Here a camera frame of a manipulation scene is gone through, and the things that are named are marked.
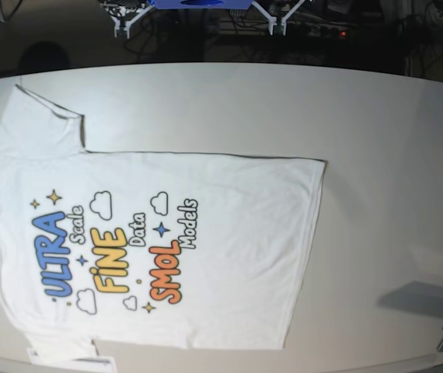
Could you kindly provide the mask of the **white printed T-shirt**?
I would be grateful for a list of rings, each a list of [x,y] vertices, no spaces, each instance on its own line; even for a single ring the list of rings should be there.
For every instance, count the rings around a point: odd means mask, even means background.
[[[83,124],[18,86],[0,121],[0,303],[40,359],[283,348],[324,163],[90,152]]]

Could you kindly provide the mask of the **white paper label sheet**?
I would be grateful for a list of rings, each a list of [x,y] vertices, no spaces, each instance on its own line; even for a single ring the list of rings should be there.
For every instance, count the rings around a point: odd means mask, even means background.
[[[83,358],[71,361],[44,362],[39,354],[31,347],[27,349],[31,364],[56,368],[66,371],[84,371],[100,373],[117,373],[116,362],[113,357]]]

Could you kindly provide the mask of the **blue box at top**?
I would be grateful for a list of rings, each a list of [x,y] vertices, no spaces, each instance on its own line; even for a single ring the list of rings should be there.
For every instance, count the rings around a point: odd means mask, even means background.
[[[149,5],[159,10],[172,9],[242,9],[247,10],[253,0],[151,0]]]

